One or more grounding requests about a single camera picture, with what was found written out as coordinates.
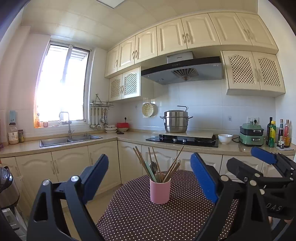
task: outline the ceiling light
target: ceiling light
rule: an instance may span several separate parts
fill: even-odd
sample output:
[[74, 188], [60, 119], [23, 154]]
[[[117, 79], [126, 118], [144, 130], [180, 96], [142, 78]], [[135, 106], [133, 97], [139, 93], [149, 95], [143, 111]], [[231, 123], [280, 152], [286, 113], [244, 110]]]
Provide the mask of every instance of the ceiling light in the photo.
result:
[[114, 9], [116, 6], [124, 2], [124, 0], [97, 0], [99, 3]]

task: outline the cutting board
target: cutting board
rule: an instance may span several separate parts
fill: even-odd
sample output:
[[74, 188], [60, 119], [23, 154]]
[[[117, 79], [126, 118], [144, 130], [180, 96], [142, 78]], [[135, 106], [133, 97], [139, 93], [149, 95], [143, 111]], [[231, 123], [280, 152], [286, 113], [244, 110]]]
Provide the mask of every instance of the cutting board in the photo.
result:
[[179, 136], [179, 137], [212, 138], [214, 132], [200, 130], [200, 131], [186, 131], [184, 133], [168, 133], [165, 130], [163, 130], [163, 131], [155, 131], [152, 134], [155, 134], [155, 135]]

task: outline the countertop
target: countertop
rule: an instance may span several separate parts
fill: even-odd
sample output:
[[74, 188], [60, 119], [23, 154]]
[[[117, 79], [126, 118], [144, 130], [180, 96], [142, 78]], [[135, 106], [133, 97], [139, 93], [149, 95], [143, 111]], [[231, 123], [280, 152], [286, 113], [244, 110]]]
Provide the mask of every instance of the countertop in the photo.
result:
[[[49, 146], [49, 147], [40, 147], [39, 146], [40, 140], [26, 141], [16, 145], [9, 145], [4, 147], [3, 149], [0, 149], [0, 158], [24, 156], [24, 155], [50, 152], [50, 151], [56, 151], [56, 150], [64, 150], [68, 148], [94, 145], [94, 144], [105, 143], [105, 142], [116, 141], [116, 140], [135, 143], [139, 145], [147, 145], [147, 146], [171, 149], [171, 150], [180, 150], [182, 147], [182, 145], [177, 145], [177, 144], [164, 144], [159, 142], [146, 141], [147, 138], [151, 138], [155, 136], [155, 134], [151, 134], [151, 133], [127, 131], [123, 135], [117, 135], [113, 133], [112, 134], [97, 133], [93, 135], [100, 136], [103, 138], [90, 140], [90, 141], [76, 142], [76, 143], [67, 143], [67, 144]], [[270, 148], [265, 144], [261, 148], [269, 152], [274, 152], [274, 153], [281, 152], [286, 156], [295, 155], [296, 145], [291, 144], [291, 147], [294, 148], [294, 150], [280, 151], [277, 148]], [[241, 150], [242, 151], [239, 150], [238, 143], [235, 143], [235, 142], [230, 142], [227, 145], [223, 145], [219, 143], [218, 148], [185, 146], [183, 149], [183, 151], [207, 153], [207, 154], [218, 154], [218, 155], [228, 155], [228, 156], [251, 156], [251, 152], [250, 152], [251, 147], [247, 147], [241, 144]]]

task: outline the brown tablecloth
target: brown tablecloth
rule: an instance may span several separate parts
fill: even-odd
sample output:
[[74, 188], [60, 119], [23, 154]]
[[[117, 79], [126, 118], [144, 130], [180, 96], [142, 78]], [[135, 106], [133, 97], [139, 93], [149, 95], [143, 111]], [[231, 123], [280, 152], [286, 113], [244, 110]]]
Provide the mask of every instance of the brown tablecloth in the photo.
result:
[[[170, 200], [162, 205], [150, 201], [149, 177], [145, 175], [115, 192], [96, 225], [107, 241], [192, 240], [213, 206], [191, 171], [178, 170], [173, 175]], [[227, 236], [236, 206], [233, 201], [221, 239]]]

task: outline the double basin sink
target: double basin sink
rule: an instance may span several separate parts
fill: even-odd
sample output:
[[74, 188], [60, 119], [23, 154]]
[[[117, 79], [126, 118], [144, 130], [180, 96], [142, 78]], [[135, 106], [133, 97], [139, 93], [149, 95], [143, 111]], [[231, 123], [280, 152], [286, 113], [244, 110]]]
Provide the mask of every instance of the double basin sink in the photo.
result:
[[101, 138], [103, 137], [97, 137], [97, 136], [85, 134], [80, 136], [74, 136], [72, 138], [62, 137], [62, 138], [45, 139], [40, 141], [40, 147], [61, 145], [61, 144], [80, 142], [80, 141], [90, 141], [90, 140], [101, 139]]

